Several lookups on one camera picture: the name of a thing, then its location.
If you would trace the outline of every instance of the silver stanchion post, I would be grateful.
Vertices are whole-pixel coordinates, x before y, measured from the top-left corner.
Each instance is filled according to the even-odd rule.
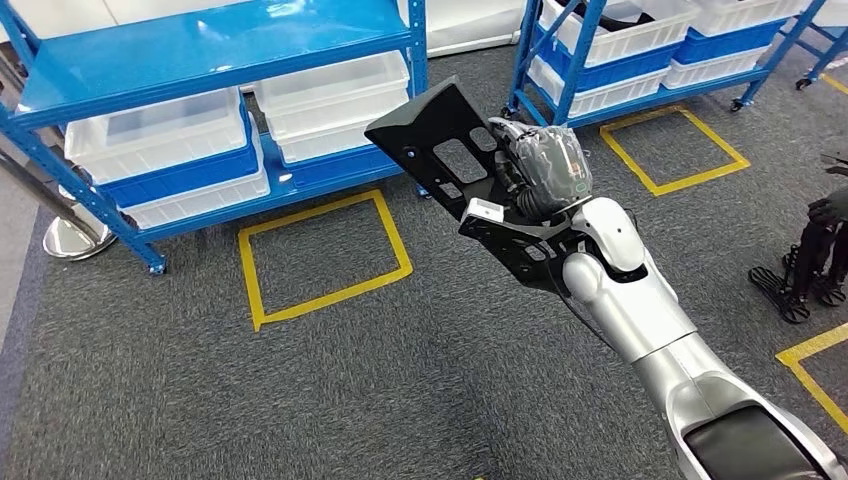
[[[115,241],[115,235],[80,204],[68,206],[26,168],[0,150],[0,170],[57,215],[44,234],[44,251],[65,260],[83,260]]]

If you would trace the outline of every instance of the stanchion base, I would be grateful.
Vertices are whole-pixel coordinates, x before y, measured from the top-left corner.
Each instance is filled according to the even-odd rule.
[[[74,205],[75,213],[86,221],[97,232],[98,238],[89,239],[77,227],[59,217],[50,222],[50,227],[44,233],[42,246],[51,257],[69,261],[85,260],[101,251],[115,241],[115,235],[94,219],[81,205]]]

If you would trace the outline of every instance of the shelf caster wheel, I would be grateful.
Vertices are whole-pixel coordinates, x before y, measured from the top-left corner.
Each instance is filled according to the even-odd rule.
[[[795,90],[801,91],[801,90],[809,87],[812,84],[813,84],[813,81],[810,80],[809,78],[802,78],[801,80],[798,80],[797,82],[795,82]]]
[[[730,104],[730,111],[734,112],[734,113],[738,112],[739,110],[742,110],[742,107],[744,107],[744,106],[745,106],[745,104],[742,103],[741,100],[739,100],[738,98],[734,99],[733,103]]]
[[[509,107],[504,107],[501,109],[501,117],[510,120],[518,113],[518,110],[513,110]]]

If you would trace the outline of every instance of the black metal bracket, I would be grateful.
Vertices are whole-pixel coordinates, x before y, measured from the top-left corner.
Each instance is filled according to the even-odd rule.
[[[554,222],[534,222],[516,208],[512,195],[498,181],[495,155],[510,155],[496,139],[496,147],[483,150],[471,132],[489,122],[463,93],[456,76],[436,85],[405,105],[374,121],[365,136],[430,192],[457,221],[459,233],[479,241],[522,284],[568,295],[562,281],[562,264],[575,251],[585,235],[571,230],[567,218]],[[486,172],[486,177],[463,182],[434,148],[449,140],[459,140]],[[504,220],[463,214],[473,198],[504,207]]]

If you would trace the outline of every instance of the robot forearm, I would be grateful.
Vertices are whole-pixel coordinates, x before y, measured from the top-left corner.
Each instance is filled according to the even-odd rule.
[[[633,366],[687,478],[848,479],[818,437],[733,374],[706,345],[617,203],[590,200],[574,216],[574,228],[585,223],[602,258],[569,255],[564,283]],[[636,259],[642,262],[634,266]],[[642,274],[618,281],[616,265]]]

